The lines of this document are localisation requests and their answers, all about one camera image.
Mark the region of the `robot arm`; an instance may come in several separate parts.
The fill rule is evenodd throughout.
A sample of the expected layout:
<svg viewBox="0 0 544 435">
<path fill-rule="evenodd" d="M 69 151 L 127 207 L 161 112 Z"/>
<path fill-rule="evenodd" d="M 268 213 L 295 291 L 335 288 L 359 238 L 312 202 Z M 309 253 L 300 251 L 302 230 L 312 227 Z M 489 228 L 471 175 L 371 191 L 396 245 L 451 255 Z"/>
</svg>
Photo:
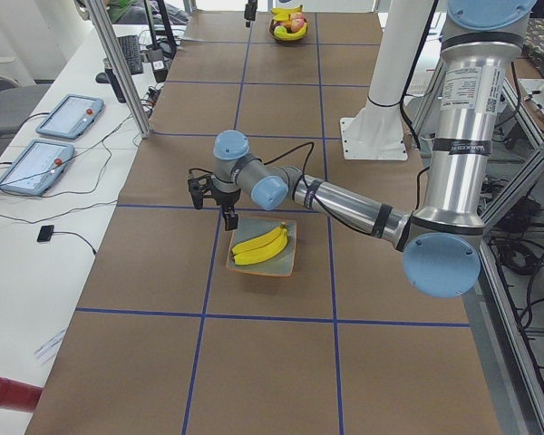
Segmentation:
<svg viewBox="0 0 544 435">
<path fill-rule="evenodd" d="M 434 1 L 393 2 L 365 106 L 340 121 L 348 160 L 406 160 L 403 100 L 436 6 Z M 213 199 L 226 229 L 234 230 L 241 196 L 264 210 L 291 200 L 389 242 L 403 255 L 409 283 L 422 293 L 466 293 L 481 271 L 484 223 L 477 208 L 506 72 L 522 51 L 532 8 L 531 1 L 447 3 L 442 83 L 434 90 L 441 105 L 429 167 L 416 177 L 414 210 L 404 212 L 309 176 L 304 167 L 263 161 L 237 130 L 215 139 L 214 169 L 202 185 L 189 187 L 195 205 Z"/>
</svg>

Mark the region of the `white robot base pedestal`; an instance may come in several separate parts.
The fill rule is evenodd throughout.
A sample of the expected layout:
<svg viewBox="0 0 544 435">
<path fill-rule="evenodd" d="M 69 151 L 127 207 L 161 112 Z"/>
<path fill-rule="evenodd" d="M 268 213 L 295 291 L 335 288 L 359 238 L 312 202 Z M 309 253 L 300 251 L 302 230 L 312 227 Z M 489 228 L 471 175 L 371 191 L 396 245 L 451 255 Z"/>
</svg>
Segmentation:
<svg viewBox="0 0 544 435">
<path fill-rule="evenodd" d="M 403 143 L 404 93 L 437 9 L 436 1 L 390 4 L 365 106 L 340 120 L 347 160 L 407 160 Z"/>
</svg>

